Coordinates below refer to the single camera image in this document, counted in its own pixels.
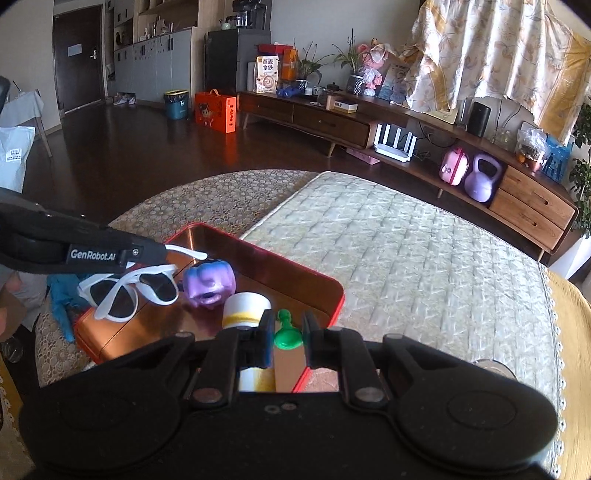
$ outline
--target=tablecloth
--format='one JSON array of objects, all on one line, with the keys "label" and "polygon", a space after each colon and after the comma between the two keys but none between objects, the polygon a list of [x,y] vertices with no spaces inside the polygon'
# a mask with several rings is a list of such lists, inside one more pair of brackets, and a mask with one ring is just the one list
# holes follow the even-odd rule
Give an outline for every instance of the tablecloth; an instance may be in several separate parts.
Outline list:
[{"label": "tablecloth", "polygon": [[41,116],[43,100],[37,91],[22,93],[12,102],[4,105],[0,113],[0,127],[16,127],[31,118]]}]

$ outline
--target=pink bag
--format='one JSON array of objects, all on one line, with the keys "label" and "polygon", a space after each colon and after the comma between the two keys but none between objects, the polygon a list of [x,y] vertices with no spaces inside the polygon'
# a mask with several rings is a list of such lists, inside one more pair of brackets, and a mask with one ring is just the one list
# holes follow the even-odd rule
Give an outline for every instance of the pink bag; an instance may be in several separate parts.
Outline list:
[{"label": "pink bag", "polygon": [[462,147],[453,147],[443,157],[439,177],[451,185],[459,185],[468,170],[468,156]]}]

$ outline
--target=white mattress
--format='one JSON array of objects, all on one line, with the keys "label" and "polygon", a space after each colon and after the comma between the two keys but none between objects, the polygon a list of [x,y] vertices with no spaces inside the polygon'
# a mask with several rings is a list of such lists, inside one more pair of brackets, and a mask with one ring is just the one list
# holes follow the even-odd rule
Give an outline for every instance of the white mattress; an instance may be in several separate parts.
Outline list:
[{"label": "white mattress", "polygon": [[[338,325],[367,340],[403,333],[467,361],[505,364],[558,410],[561,345],[545,267],[449,212],[325,172],[244,236],[337,279]],[[309,390],[336,388],[315,372]],[[545,463],[556,458],[556,446]]]}]

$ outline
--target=paper label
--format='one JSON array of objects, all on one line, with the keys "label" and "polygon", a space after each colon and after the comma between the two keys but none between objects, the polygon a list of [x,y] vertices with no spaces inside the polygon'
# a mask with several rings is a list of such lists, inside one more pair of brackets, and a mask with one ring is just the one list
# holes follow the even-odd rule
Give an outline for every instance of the paper label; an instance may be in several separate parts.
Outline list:
[{"label": "paper label", "polygon": [[6,161],[21,161],[22,160],[22,148],[13,148],[6,152]]},{"label": "paper label", "polygon": [[80,55],[81,53],[82,53],[82,43],[68,47],[68,56],[69,57],[74,57],[75,55]]}]

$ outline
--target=green game piece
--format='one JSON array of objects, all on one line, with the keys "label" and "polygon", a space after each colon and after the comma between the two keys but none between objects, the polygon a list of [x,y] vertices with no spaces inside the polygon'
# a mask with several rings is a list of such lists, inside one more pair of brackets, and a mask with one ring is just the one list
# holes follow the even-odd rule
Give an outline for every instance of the green game piece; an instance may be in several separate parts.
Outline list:
[{"label": "green game piece", "polygon": [[275,334],[275,346],[281,350],[293,350],[301,346],[304,341],[301,332],[291,324],[291,313],[282,309],[277,312],[277,320],[281,322],[281,330]]}]

